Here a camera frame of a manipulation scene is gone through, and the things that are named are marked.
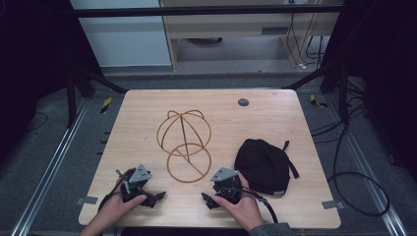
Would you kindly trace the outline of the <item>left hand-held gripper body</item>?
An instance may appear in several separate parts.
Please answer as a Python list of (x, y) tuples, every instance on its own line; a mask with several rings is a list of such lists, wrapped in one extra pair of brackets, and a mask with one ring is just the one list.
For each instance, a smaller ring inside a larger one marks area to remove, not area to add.
[(124, 203), (140, 195), (150, 196), (150, 193), (143, 189), (143, 186), (149, 180), (149, 171), (142, 164), (127, 170), (125, 173), (121, 173), (119, 170), (116, 173), (122, 180), (121, 192)]

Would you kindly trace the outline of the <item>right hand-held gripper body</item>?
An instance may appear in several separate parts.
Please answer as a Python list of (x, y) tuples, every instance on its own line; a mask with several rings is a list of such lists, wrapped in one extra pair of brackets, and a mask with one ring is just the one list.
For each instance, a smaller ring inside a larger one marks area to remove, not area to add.
[(234, 205), (240, 202), (242, 185), (237, 170), (220, 167), (210, 180), (218, 196)]

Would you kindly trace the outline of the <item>person's left hand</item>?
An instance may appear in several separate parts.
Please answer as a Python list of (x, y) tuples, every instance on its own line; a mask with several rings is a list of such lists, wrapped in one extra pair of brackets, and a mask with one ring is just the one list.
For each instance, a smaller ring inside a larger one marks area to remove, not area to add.
[(114, 220), (114, 225), (120, 221), (130, 210), (139, 206), (147, 197), (145, 195), (140, 195), (130, 200), (129, 202), (124, 203), (121, 193), (121, 186), (118, 186), (106, 203), (101, 207), (97, 215), (101, 217), (109, 217), (111, 220)]

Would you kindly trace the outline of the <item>person's right hand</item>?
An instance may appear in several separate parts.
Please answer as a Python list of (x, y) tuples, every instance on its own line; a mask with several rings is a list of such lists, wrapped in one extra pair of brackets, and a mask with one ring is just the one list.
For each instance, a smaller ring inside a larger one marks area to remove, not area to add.
[(235, 205), (219, 196), (213, 196), (212, 199), (246, 231), (251, 231), (265, 223), (256, 199), (251, 195), (243, 194), (240, 201)]

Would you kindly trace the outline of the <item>black cap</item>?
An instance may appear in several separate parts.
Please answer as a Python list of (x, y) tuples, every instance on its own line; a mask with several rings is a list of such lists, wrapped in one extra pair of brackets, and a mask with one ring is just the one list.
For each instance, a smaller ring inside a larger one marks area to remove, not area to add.
[(282, 197), (285, 195), (290, 175), (295, 179), (300, 175), (286, 153), (290, 142), (283, 148), (264, 140), (247, 139), (238, 149), (234, 168), (243, 174), (252, 190)]

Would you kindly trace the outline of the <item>yellow black striped tape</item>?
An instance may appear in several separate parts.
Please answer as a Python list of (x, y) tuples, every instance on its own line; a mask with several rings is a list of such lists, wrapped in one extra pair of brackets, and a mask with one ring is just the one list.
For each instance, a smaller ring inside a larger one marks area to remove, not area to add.
[(321, 108), (327, 108), (328, 103), (325, 99), (325, 97), (322, 94), (311, 94), (310, 95), (310, 102), (313, 105), (319, 106)]
[(106, 97), (104, 99), (103, 104), (102, 104), (101, 109), (100, 109), (100, 114), (105, 114), (106, 113), (111, 101), (112, 101), (112, 97)]

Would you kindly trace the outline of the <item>black metal stand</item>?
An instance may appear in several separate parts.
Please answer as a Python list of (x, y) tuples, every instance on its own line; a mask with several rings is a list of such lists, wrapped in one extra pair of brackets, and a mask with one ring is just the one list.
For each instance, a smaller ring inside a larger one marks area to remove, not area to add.
[(320, 76), (324, 76), (324, 80), (320, 85), (321, 92), (332, 92), (335, 88), (338, 88), (338, 115), (341, 121), (347, 125), (349, 123), (349, 115), (347, 108), (347, 69), (343, 65), (327, 64), (320, 69), (310, 73), (301, 80), (283, 87), (283, 89), (296, 90), (307, 84), (308, 82), (316, 79)]
[(105, 79), (103, 76), (94, 73), (93, 71), (79, 65), (72, 66), (66, 77), (66, 92), (68, 104), (68, 127), (75, 124), (78, 117), (76, 90), (78, 90), (82, 97), (92, 97), (95, 93), (90, 81), (98, 82), (99, 84), (117, 92), (126, 93), (125, 88), (119, 87), (116, 84)]

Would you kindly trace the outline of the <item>white cabinet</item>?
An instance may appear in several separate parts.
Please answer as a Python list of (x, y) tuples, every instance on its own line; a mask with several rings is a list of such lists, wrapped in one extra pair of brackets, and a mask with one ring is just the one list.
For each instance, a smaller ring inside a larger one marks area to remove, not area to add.
[[(75, 10), (158, 8), (158, 0), (70, 0)], [(162, 17), (80, 18), (100, 67), (170, 66)]]

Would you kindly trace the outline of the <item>dark curtain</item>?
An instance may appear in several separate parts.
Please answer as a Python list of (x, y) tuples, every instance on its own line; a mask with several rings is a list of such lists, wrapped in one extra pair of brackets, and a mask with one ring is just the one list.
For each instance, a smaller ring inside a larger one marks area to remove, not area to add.
[(102, 71), (70, 0), (0, 0), (0, 166), (10, 160), (37, 102), (66, 86), (58, 41), (89, 71)]
[(343, 0), (325, 54), (365, 81), (390, 152), (417, 181), (417, 0)]

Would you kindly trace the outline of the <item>aluminium floor rail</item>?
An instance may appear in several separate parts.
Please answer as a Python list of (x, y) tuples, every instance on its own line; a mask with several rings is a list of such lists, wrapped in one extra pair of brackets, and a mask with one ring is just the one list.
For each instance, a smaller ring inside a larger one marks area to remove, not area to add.
[(79, 127), (85, 117), (86, 110), (89, 106), (89, 98), (82, 98), (80, 101), (80, 107), (76, 109), (76, 118), (72, 125), (70, 125), (57, 149), (51, 157), (40, 181), (38, 182), (30, 200), (27, 204), (24, 212), (16, 222), (12, 229), (10, 236), (27, 236), (30, 228), (46, 198), (47, 193), (58, 173), (60, 166), (65, 159), (68, 149), (71, 146), (74, 137), (76, 136)]
[[(386, 189), (381, 184), (381, 181), (378, 179), (377, 175), (371, 168), (369, 162), (366, 160), (365, 155), (359, 144), (354, 137), (353, 133), (349, 130), (349, 126), (345, 125), (338, 115), (338, 105), (336, 98), (331, 95), (326, 95), (326, 100), (328, 101), (328, 107), (336, 119), (336, 124), (340, 125), (340, 136), (336, 139), (337, 146), (333, 158), (332, 165), (332, 174), (329, 177), (329, 180), (333, 182), (334, 188), (337, 193), (342, 198), (346, 206), (354, 209), (362, 215), (368, 217), (378, 217), (381, 218), (389, 232), (390, 236), (409, 236), (405, 226), (403, 225), (399, 215), (397, 214), (391, 199), (386, 191)], [(356, 166), (356, 171), (336, 171), (336, 165), (338, 161), (338, 155), (341, 147), (341, 143), (346, 142), (348, 150), (351, 152), (351, 156)], [(376, 212), (368, 212), (364, 209), (361, 209), (348, 200), (340, 193), (340, 188), (337, 183), (337, 178), (340, 176), (354, 176), (355, 178), (360, 178), (373, 201), (373, 205), (376, 208)]]

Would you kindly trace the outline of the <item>black horizontal frame bar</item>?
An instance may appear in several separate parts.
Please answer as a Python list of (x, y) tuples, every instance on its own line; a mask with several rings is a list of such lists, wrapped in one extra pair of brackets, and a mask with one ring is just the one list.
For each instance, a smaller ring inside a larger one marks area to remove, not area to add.
[(84, 9), (75, 10), (78, 18), (106, 17), (153, 17), (153, 16), (205, 16), (242, 14), (292, 14), (292, 13), (336, 13), (343, 11), (343, 4), (330, 5), (254, 5), (254, 6), (199, 6), (128, 9)]

